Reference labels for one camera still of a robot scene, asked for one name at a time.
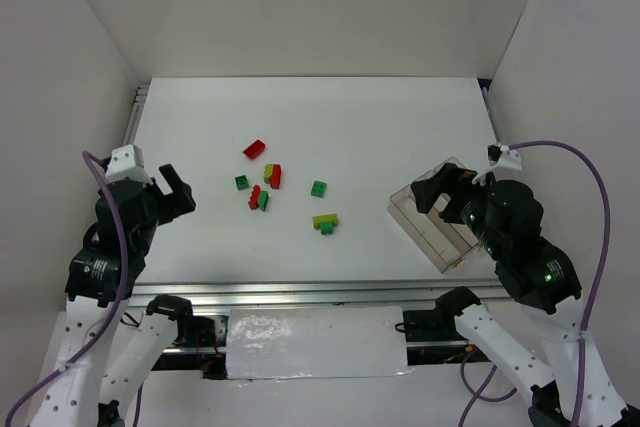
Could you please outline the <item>small green square lego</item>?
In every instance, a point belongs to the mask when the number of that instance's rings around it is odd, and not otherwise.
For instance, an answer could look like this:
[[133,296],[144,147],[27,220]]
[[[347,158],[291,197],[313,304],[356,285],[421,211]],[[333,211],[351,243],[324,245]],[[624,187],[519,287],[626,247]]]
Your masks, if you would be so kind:
[[245,175],[235,177],[234,181],[238,191],[243,191],[250,187],[249,180]]

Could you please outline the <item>red lego stepped brick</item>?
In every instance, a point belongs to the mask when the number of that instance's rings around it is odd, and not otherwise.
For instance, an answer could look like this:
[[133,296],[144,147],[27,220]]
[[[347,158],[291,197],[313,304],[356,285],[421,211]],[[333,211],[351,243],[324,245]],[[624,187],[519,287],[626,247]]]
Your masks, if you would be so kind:
[[259,199],[261,195],[261,187],[259,185],[254,185],[248,201],[248,206],[251,210],[256,210],[259,208]]

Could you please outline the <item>yellow-green small lego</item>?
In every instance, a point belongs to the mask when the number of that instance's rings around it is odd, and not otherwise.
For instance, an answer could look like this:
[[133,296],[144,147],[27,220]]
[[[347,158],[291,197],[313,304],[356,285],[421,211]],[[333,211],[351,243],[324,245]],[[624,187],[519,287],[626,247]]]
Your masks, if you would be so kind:
[[266,183],[270,183],[271,182],[271,178],[273,176],[274,168],[275,168],[274,164],[266,164],[265,165],[265,169],[264,169],[264,173],[263,173],[263,179],[264,179],[264,181]]

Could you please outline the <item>yellow-green long lego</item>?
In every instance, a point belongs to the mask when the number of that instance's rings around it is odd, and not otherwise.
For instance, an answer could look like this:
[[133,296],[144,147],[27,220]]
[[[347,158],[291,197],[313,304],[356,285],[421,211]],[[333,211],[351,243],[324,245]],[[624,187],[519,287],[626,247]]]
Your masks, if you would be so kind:
[[337,214],[325,214],[312,217],[313,227],[318,230],[323,224],[331,224],[333,227],[338,225],[339,219]]

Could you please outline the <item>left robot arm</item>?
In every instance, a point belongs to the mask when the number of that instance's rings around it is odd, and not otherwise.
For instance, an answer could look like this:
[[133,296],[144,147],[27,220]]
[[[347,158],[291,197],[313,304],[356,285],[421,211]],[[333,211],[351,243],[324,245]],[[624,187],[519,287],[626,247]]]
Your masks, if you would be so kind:
[[120,320],[157,229],[194,212],[192,188],[165,164],[164,193],[141,161],[113,154],[84,162],[99,186],[96,221],[69,265],[65,323],[54,370],[11,407],[5,425],[37,393],[34,426],[122,426],[139,406],[144,381],[162,351],[178,340],[193,317],[191,303],[161,294],[146,309],[133,339],[108,361]]

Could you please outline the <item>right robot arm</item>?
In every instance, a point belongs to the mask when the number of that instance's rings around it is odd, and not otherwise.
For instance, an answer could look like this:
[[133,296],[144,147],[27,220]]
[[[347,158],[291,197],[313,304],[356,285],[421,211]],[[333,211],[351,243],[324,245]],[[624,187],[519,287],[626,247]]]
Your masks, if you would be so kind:
[[521,182],[479,185],[475,175],[446,163],[431,178],[413,182],[417,210],[426,214],[448,196],[440,218],[468,227],[495,261],[500,283],[533,323],[546,359],[538,360],[491,320],[466,287],[440,297],[437,312],[509,379],[527,402],[532,425],[638,425],[638,409],[617,393],[581,327],[581,284],[569,257],[541,235],[542,205]]

